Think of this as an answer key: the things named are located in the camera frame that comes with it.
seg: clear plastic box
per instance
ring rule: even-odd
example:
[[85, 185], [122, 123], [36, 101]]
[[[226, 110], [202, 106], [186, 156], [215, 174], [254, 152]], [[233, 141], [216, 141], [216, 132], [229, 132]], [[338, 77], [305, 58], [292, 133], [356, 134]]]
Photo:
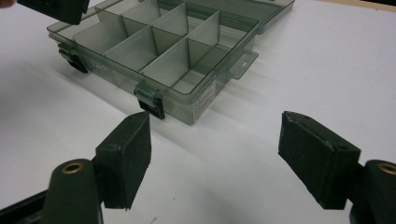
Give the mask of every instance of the clear plastic box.
[[80, 25], [57, 22], [49, 36], [82, 72], [136, 95], [140, 106], [193, 124], [230, 78], [258, 57], [254, 37], [292, 0], [106, 0]]

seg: metal grommet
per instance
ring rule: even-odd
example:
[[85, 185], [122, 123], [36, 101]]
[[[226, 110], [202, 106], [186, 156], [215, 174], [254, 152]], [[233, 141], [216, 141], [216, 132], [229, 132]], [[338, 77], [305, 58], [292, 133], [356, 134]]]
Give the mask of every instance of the metal grommet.
[[378, 168], [387, 174], [396, 175], [396, 166], [395, 165], [388, 164], [388, 163], [379, 163]]
[[71, 175], [71, 174], [75, 174], [78, 171], [82, 170], [82, 168], [84, 168], [84, 163], [73, 162], [73, 163], [67, 164], [64, 168], [62, 168], [62, 173], [66, 174], [66, 175]]

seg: white surface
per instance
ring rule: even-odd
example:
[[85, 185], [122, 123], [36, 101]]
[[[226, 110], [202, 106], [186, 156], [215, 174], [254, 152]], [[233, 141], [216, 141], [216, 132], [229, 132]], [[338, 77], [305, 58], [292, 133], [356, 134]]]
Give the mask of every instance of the white surface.
[[[54, 22], [0, 10], [0, 208], [45, 189], [62, 162], [92, 158], [140, 111], [68, 65], [48, 38]], [[298, 0], [195, 125], [151, 118], [152, 164], [133, 209], [104, 209], [105, 223], [349, 223], [350, 204], [323, 211], [277, 156], [281, 113], [320, 121], [362, 149], [361, 163], [396, 161], [395, 28], [395, 13]]]

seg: clamp jaw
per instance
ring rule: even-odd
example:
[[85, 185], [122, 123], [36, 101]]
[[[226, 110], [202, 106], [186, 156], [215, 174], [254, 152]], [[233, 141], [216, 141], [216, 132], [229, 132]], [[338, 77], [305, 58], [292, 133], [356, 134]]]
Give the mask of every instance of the clamp jaw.
[[354, 204], [352, 224], [396, 223], [396, 164], [358, 163], [361, 150], [308, 116], [282, 115], [279, 155], [323, 209]]

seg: plastic latch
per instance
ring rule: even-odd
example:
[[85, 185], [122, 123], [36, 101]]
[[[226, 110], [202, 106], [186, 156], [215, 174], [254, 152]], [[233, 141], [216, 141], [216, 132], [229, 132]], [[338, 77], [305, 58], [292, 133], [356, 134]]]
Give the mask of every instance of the plastic latch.
[[257, 52], [244, 50], [240, 58], [230, 67], [226, 74], [234, 79], [241, 78], [258, 56], [259, 54]]
[[134, 94], [137, 97], [140, 108], [148, 111], [159, 119], [165, 119], [163, 95], [160, 91], [144, 86], [142, 83], [137, 83]]
[[88, 73], [88, 69], [84, 66], [81, 59], [76, 54], [73, 54], [65, 43], [59, 44], [58, 48], [59, 53], [70, 63], [70, 65], [82, 73]]

